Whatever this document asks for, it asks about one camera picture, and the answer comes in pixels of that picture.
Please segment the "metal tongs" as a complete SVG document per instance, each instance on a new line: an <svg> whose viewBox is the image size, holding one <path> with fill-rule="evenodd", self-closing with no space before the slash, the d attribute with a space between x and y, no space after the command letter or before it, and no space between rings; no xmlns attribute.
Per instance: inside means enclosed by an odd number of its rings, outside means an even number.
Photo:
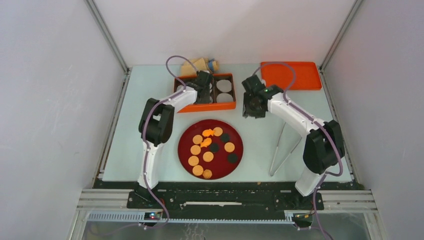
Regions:
<svg viewBox="0 0 424 240"><path fill-rule="evenodd" d="M301 135L293 127L289 126L288 123L284 122L269 168L268 174L270 177L273 177L280 170L298 147L301 140Z"/></svg>

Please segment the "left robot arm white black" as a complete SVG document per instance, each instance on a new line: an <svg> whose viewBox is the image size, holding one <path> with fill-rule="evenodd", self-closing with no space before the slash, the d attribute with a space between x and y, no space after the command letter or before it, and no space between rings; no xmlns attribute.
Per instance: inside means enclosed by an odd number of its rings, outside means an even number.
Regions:
<svg viewBox="0 0 424 240"><path fill-rule="evenodd" d="M157 154L172 135L175 113L208 94L212 79L212 73L200 70L192 81L177 78L182 87L171 95L147 100L138 126L143 143L143 165L137 180L140 187L135 189L140 194L138 201L145 208L153 208L158 202L158 194L153 191L159 182L155 164Z"/></svg>

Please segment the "orange box lid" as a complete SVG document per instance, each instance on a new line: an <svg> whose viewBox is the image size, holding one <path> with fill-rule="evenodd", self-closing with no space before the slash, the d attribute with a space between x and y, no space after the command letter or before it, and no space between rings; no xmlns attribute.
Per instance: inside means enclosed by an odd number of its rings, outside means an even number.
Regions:
<svg viewBox="0 0 424 240"><path fill-rule="evenodd" d="M276 85L281 89L285 89L293 80L293 72L284 65L270 64L261 62L262 66L260 73L261 78L265 81L267 87ZM294 84L289 88L291 91L319 91L322 88L320 75L317 65L314 62L308 61L289 61L296 75Z"/></svg>

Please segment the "dark red round plate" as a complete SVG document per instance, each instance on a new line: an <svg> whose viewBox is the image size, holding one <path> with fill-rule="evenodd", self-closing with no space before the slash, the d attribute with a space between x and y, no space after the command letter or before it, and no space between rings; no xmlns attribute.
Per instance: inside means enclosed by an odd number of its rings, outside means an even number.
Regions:
<svg viewBox="0 0 424 240"><path fill-rule="evenodd" d="M194 123L181 135L177 155L182 167L202 180L217 180L239 166L244 153L240 134L228 123L206 119Z"/></svg>

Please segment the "orange cookie box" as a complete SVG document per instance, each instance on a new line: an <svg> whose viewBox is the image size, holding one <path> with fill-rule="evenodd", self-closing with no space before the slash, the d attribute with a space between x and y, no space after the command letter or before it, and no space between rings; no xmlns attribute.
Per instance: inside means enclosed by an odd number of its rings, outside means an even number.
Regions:
<svg viewBox="0 0 424 240"><path fill-rule="evenodd" d="M182 108L180 113L206 112L206 111L222 111L232 110L236 108L236 93L234 78L231 73L213 73L213 79L210 85L210 103L197 104L196 101ZM175 92L181 90L185 84L195 90L196 75L181 76L180 80L174 80L173 90Z"/></svg>

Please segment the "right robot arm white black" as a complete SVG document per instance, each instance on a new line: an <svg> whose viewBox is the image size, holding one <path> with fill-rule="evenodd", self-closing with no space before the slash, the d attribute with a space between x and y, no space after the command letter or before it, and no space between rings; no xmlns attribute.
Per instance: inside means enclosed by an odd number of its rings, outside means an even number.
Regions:
<svg viewBox="0 0 424 240"><path fill-rule="evenodd" d="M277 85L266 86L257 75L242 81L242 115L264 118L269 112L291 126L305 141L302 159L304 169L295 183L291 204L304 209L311 202L311 194L322 184L326 175L339 177L344 168L344 139L340 124L315 117L292 101Z"/></svg>

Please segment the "black sandwich cookie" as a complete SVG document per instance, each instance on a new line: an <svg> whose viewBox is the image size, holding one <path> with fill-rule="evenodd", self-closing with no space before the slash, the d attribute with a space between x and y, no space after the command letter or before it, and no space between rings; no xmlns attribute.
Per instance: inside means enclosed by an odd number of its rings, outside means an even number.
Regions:
<svg viewBox="0 0 424 240"><path fill-rule="evenodd" d="M209 145L209 150L210 150L212 153L217 153L217 152L220 150L220 147L219 147L219 145L218 145L217 143L211 143L211 144Z"/></svg>
<svg viewBox="0 0 424 240"><path fill-rule="evenodd" d="M220 140L223 142L223 143L228 143L231 139L230 139L230 135L228 134L228 133L223 133L221 136L220 136Z"/></svg>
<svg viewBox="0 0 424 240"><path fill-rule="evenodd" d="M230 153L227 156L227 161L231 164L236 164L238 162L238 159L239 158L238 158L237 154L235 154L235 153Z"/></svg>

